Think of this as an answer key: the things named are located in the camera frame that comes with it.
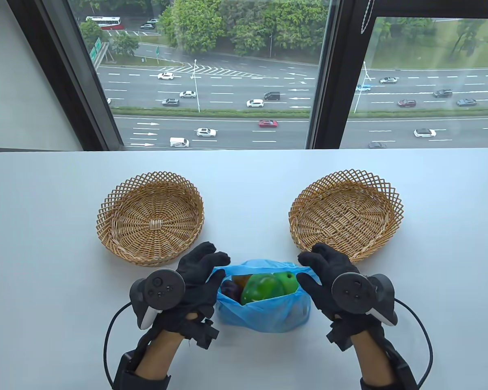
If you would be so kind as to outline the person's left hand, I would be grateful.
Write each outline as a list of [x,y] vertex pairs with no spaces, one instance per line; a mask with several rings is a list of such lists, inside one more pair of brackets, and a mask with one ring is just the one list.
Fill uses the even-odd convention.
[[229,255],[216,251],[211,242],[200,243],[184,255],[176,271],[184,280],[185,293],[178,305],[158,314],[152,326],[153,335],[162,331],[178,333],[208,349],[219,333],[211,318],[218,290],[226,277],[223,267],[229,264]]

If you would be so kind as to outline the person's right hand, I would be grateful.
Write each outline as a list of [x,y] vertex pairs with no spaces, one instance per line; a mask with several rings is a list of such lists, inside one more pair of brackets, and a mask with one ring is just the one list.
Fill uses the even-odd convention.
[[359,273],[348,256],[324,243],[317,243],[311,251],[299,254],[298,262],[310,267],[320,279],[317,282],[307,273],[296,275],[300,287],[309,294],[316,308],[331,320],[329,341],[346,351],[351,346],[359,346],[359,336],[363,335],[364,346],[370,342],[384,351],[383,344],[379,343],[379,338],[385,335],[381,322],[368,314],[350,314],[342,310],[331,294],[331,287],[338,276],[348,272]]

